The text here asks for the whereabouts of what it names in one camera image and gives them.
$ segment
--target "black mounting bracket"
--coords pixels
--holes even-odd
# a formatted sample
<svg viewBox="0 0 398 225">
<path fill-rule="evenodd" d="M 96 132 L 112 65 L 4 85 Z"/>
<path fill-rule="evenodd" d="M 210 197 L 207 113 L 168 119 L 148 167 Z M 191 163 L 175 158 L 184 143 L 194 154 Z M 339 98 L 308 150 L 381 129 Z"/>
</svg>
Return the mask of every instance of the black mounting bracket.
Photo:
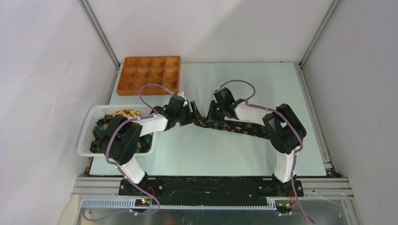
<svg viewBox="0 0 398 225">
<path fill-rule="evenodd" d="M 298 196 L 304 196 L 301 181 L 294 181 Z M 291 185 L 284 189 L 269 177 L 175 177 L 148 176 L 139 186 L 165 205 L 189 206 L 263 206 L 267 197 L 290 196 Z M 120 182 L 119 195 L 145 195 L 127 180 Z"/>
</svg>

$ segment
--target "grid organizer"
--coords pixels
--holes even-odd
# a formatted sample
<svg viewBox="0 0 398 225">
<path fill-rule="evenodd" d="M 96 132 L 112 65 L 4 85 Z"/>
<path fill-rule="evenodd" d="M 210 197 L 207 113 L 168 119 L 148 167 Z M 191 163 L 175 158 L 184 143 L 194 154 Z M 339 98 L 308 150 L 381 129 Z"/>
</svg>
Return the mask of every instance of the grid organizer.
<svg viewBox="0 0 398 225">
<path fill-rule="evenodd" d="M 117 93 L 121 96 L 138 95 L 139 89 L 147 83 L 156 83 L 178 93 L 180 84 L 181 58 L 165 57 L 127 57 L 124 60 Z M 160 87 L 149 86 L 142 95 L 168 95 Z"/>
</svg>

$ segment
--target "white wall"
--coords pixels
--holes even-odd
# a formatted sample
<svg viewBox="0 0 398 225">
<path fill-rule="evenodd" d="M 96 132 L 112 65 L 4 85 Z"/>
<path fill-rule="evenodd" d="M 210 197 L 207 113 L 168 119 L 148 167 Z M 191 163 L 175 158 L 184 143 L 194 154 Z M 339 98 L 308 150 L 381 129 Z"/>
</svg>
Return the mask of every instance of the white wall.
<svg viewBox="0 0 398 225">
<path fill-rule="evenodd" d="M 115 69 L 76 0 L 1 1 L 0 17 L 0 221 L 56 224 Z"/>
<path fill-rule="evenodd" d="M 305 66 L 364 223 L 397 224 L 398 2 L 345 0 Z"/>
<path fill-rule="evenodd" d="M 120 62 L 299 61 L 332 0 L 91 0 Z"/>
</svg>

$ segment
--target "purple cable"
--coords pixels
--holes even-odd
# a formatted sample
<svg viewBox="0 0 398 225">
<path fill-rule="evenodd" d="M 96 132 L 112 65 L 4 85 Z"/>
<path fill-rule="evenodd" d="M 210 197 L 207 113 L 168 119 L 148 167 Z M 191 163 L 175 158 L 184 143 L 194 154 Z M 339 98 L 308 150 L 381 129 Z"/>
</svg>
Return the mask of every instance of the purple cable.
<svg viewBox="0 0 398 225">
<path fill-rule="evenodd" d="M 97 222 L 97 221 L 101 221 L 101 220 L 103 220 L 103 219 L 107 219 L 107 218 L 109 218 L 109 217 L 115 216 L 115 215 L 117 215 L 117 214 L 119 214 L 119 213 L 123 213 L 123 212 L 130 212 L 130 210 L 119 210 L 119 211 L 117 211 L 117 212 L 114 212 L 114 213 L 112 213 L 112 214 L 109 214 L 109 215 L 107 215 L 107 216 L 105 216 L 105 217 L 102 217 L 102 218 L 99 218 L 99 219 L 89 219 L 89 218 L 87 218 L 87 216 L 85 215 L 85 212 L 83 212 L 82 216 L 83 216 L 83 218 L 84 218 L 85 220 L 87 220 L 87 221 L 90 221 L 90 222 Z"/>
<path fill-rule="evenodd" d="M 230 80 L 230 81 L 227 81 L 227 82 L 225 82 L 224 84 L 222 84 L 222 85 L 220 86 L 220 88 L 222 88 L 223 86 L 225 86 L 226 84 L 231 83 L 231 82 L 242 82 L 242 83 L 247 83 L 247 84 L 250 85 L 250 87 L 253 88 L 253 94 L 252 94 L 250 97 L 246 98 L 246 105 L 249 105 L 249 99 L 253 98 L 253 96 L 256 94 L 256 89 L 254 88 L 254 86 L 253 86 L 251 83 L 249 83 L 249 82 L 247 82 L 247 81 L 244 81 L 244 80 Z"/>
<path fill-rule="evenodd" d="M 151 108 L 151 109 L 154 111 L 154 114 L 149 115 L 149 116 L 134 117 L 134 118 L 130 118 L 130 119 L 128 119 L 128 120 L 122 122 L 122 123 L 116 128 L 115 132 L 112 134 L 111 138 L 109 139 L 109 143 L 108 143 L 108 146 L 107 146 L 107 151 L 106 151 L 106 153 L 105 153 L 105 160 L 106 160 L 109 164 L 115 165 L 115 166 L 117 167 L 117 170 L 122 174 L 122 176 L 123 176 L 126 180 L 129 181 L 130 184 L 132 184 L 132 186 L 134 186 L 137 190 L 141 191 L 142 193 L 146 194 L 148 197 L 150 197 L 150 198 L 152 198 L 153 200 L 155 200 L 155 202 L 156 202 L 156 204 L 157 204 L 158 206 L 156 207 L 155 211 L 153 211 L 153 212 L 143 213 L 143 212 L 133 211 L 133 210 L 130 210 L 130 209 L 128 209 L 128 210 L 120 210 L 120 211 L 117 211 L 117 212 L 115 212 L 115 213 L 112 213 L 112 214 L 110 214 L 110 215 L 107 215 L 107 216 L 105 216 L 105 217 L 103 217 L 103 218 L 99 218 L 99 219 L 89 219 L 89 218 L 86 217 L 86 215 L 85 215 L 84 212 L 83 212 L 83 218 L 86 219 L 86 220 L 88 220 L 88 221 L 95 222 L 95 221 L 104 220 L 104 219 L 107 219 L 107 218 L 109 218 L 109 217 L 112 217 L 112 216 L 114 216 L 114 215 L 117 215 L 117 214 L 123 213 L 123 212 L 134 212 L 135 214 L 140 214 L 140 215 L 151 215 L 151 214 L 156 213 L 156 212 L 160 209 L 160 207 L 161 207 L 161 204 L 160 204 L 159 200 L 158 200 L 157 198 L 155 198 L 155 196 L 153 196 L 153 195 L 151 195 L 150 193 L 148 193 L 148 192 L 144 191 L 143 189 L 141 189 L 141 188 L 140 188 L 137 184 L 135 184 L 129 177 L 127 177 L 126 173 L 121 169 L 121 167 L 120 167 L 116 162 L 111 162 L 111 161 L 109 160 L 109 152 L 110 152 L 112 143 L 113 143 L 113 141 L 115 140 L 116 135 L 119 133 L 120 129 L 122 129 L 122 127 L 123 127 L 124 125 L 126 125 L 126 124 L 129 123 L 129 122 L 133 122 L 133 121 L 140 120 L 140 119 L 149 119 L 149 118 L 153 118 L 153 117 L 156 117 L 156 115 L 158 114 L 158 111 L 156 111 L 155 108 L 153 108 L 153 107 L 152 107 L 151 105 L 149 105 L 146 101 L 144 101 L 143 98 L 142 98 L 142 96 L 141 96 L 141 91 L 142 91 L 145 87 L 147 87 L 147 86 L 158 86 L 158 87 L 163 88 L 163 89 L 164 89 L 165 91 L 167 91 L 169 94 L 171 94 L 171 95 L 174 94 L 174 93 L 173 93 L 172 91 L 170 91 L 169 89 L 167 89 L 167 88 L 165 88 L 165 87 L 163 87 L 163 86 L 161 86 L 161 85 L 159 85 L 159 84 L 156 84 L 156 83 L 148 83 L 148 84 L 142 86 L 142 87 L 139 89 L 139 92 L 138 92 L 139 98 L 141 99 L 141 101 L 142 101 L 146 106 L 148 106 L 149 108 Z"/>
<path fill-rule="evenodd" d="M 274 212 L 275 212 L 276 214 L 280 214 L 281 216 L 300 215 L 300 216 L 305 217 L 304 214 L 299 213 L 299 212 L 292 212 L 291 214 L 290 214 L 290 213 L 280 213 L 278 210 L 275 210 Z"/>
<path fill-rule="evenodd" d="M 286 117 L 284 117 L 282 115 L 282 113 L 278 112 L 276 109 L 272 109 L 272 108 L 264 107 L 264 106 L 261 106 L 261 105 L 255 105 L 255 104 L 249 104 L 248 103 L 249 99 L 251 99 L 256 94 L 256 89 L 254 88 L 254 86 L 251 83 L 249 83 L 247 81 L 243 81 L 243 80 L 230 80 L 230 81 L 224 83 L 223 85 L 221 85 L 220 87 L 223 87 L 224 85 L 226 85 L 226 84 L 228 84 L 230 82 L 243 82 L 243 83 L 249 84 L 253 88 L 253 94 L 246 99 L 246 105 L 251 106 L 251 107 L 255 107 L 255 108 L 259 108 L 259 109 L 263 109 L 263 110 L 272 111 L 273 113 L 277 114 L 279 117 L 281 117 L 286 122 L 286 124 L 289 126 L 289 128 L 292 130 L 292 132 L 296 136 L 296 138 L 297 138 L 297 140 L 298 140 L 298 142 L 300 144 L 300 148 L 298 150 L 294 151 L 293 164 L 292 164 L 291 173 L 290 173 L 290 178 L 291 178 L 290 180 L 291 180 L 291 186 L 292 186 L 292 189 L 293 189 L 294 196 L 296 197 L 297 203 L 298 203 L 298 205 L 299 205 L 299 207 L 301 209 L 302 214 L 301 213 L 295 213 L 295 214 L 303 215 L 308 221 L 310 221 L 312 224 L 315 224 L 315 221 L 306 214 L 306 212 L 304 211 L 303 207 L 301 206 L 299 197 L 297 196 L 296 188 L 294 186 L 294 181 L 293 181 L 294 170 L 296 169 L 297 153 L 300 152 L 301 150 L 303 150 L 303 140 L 300 138 L 300 135 L 297 133 L 297 131 L 293 127 L 293 125 L 287 120 Z"/>
<path fill-rule="evenodd" d="M 297 153 L 300 152 L 301 150 L 303 150 L 303 140 L 300 138 L 300 135 L 297 133 L 297 131 L 293 127 L 293 125 L 287 120 L 287 118 L 284 117 L 282 115 L 282 113 L 278 112 L 276 109 L 264 107 L 264 106 L 261 106 L 261 105 L 254 105 L 254 104 L 249 104 L 249 106 L 255 107 L 255 108 L 264 109 L 264 110 L 268 110 L 268 111 L 272 111 L 273 113 L 277 114 L 279 117 L 281 117 L 286 122 L 286 124 L 289 126 L 289 128 L 293 131 L 294 135 L 296 136 L 296 138 L 297 138 L 297 140 L 298 140 L 298 142 L 300 144 L 300 148 L 298 150 L 294 151 L 293 165 L 291 166 L 291 173 L 290 173 L 290 178 L 291 178 L 290 181 L 291 181 L 291 187 L 293 189 L 294 196 L 296 197 L 297 204 L 299 205 L 302 214 L 301 213 L 295 213 L 295 214 L 303 215 L 308 221 L 311 222 L 311 224 L 315 224 L 315 221 L 306 214 L 306 212 L 303 209 L 303 206 L 301 206 L 299 197 L 297 196 L 296 188 L 294 186 L 294 181 L 293 181 L 294 170 L 296 169 Z"/>
<path fill-rule="evenodd" d="M 172 91 L 170 91 L 169 89 L 167 89 L 167 88 L 165 88 L 165 87 L 163 87 L 162 85 L 157 84 L 157 83 L 147 83 L 146 85 L 142 86 L 142 87 L 139 89 L 139 91 L 138 91 L 138 96 L 139 96 L 139 99 L 141 99 L 142 103 L 144 103 L 146 106 L 148 106 L 149 108 L 151 108 L 151 109 L 155 112 L 155 114 L 158 114 L 158 111 L 157 111 L 155 108 L 153 108 L 150 104 L 146 103 L 146 101 L 144 101 L 144 99 L 142 98 L 141 91 L 142 91 L 144 88 L 148 87 L 148 86 L 158 86 L 158 87 L 161 87 L 161 88 L 163 88 L 165 91 L 167 91 L 170 95 L 174 95 L 174 93 L 173 93 Z"/>
</svg>

